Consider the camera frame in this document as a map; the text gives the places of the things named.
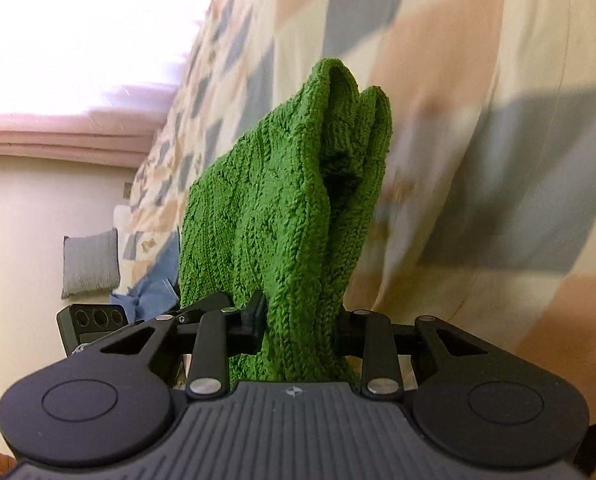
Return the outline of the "green knitted vest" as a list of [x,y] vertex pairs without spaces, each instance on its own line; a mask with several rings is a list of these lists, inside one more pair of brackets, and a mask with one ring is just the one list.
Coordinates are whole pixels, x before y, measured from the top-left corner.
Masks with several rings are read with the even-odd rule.
[[182,304],[227,292],[269,305],[262,347],[231,359],[234,382],[348,382],[336,318],[383,185],[388,96],[337,58],[243,133],[191,185],[181,227]]

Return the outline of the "blue denim clothes pile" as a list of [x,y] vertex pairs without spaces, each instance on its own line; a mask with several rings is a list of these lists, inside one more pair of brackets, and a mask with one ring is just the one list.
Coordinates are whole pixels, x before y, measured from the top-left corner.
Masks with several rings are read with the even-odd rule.
[[124,311],[127,322],[148,321],[179,304],[179,244],[165,246],[151,269],[126,294],[112,292],[110,302]]

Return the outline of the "grey pillow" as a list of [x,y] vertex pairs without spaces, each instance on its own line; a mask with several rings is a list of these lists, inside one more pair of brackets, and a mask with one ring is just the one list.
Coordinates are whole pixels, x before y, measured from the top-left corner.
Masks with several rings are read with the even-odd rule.
[[104,292],[120,284],[118,231],[63,237],[61,298]]

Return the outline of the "checkered teddy bear quilt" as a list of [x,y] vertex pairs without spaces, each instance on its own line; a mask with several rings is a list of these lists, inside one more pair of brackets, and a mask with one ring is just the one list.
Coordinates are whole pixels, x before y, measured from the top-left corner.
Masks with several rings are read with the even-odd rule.
[[347,307],[444,318],[572,382],[596,420],[596,0],[212,0],[136,174],[121,292],[320,58],[393,114]]

